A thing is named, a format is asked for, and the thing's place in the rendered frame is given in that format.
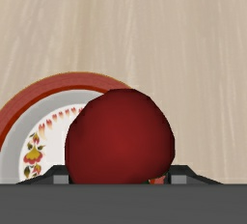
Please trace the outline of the red-rimmed floral plate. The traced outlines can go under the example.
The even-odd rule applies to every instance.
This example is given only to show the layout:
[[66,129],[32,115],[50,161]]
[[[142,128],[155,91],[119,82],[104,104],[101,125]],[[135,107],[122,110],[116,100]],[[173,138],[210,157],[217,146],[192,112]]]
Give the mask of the red-rimmed floral plate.
[[0,183],[19,183],[65,165],[70,124],[92,99],[126,84],[92,72],[46,77],[0,109]]

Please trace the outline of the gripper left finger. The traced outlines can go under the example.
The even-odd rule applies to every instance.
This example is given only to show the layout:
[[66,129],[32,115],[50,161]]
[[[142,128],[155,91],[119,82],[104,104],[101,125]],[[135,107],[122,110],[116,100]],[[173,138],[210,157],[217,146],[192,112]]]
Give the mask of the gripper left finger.
[[54,165],[43,175],[20,184],[69,184],[69,172],[65,165]]

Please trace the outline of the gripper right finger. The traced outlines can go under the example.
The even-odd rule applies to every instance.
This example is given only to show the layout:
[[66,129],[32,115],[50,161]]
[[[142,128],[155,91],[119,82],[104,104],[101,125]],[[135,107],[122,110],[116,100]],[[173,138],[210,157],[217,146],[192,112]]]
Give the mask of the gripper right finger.
[[166,174],[167,184],[219,184],[219,182],[197,175],[187,165],[172,165]]

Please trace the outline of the red tomato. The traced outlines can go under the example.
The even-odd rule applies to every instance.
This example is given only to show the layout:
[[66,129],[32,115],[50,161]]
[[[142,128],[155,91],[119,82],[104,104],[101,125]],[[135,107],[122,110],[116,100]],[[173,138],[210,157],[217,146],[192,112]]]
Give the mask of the red tomato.
[[65,150],[75,183],[143,183],[167,173],[175,137],[150,97],[119,89],[88,102],[69,127]]

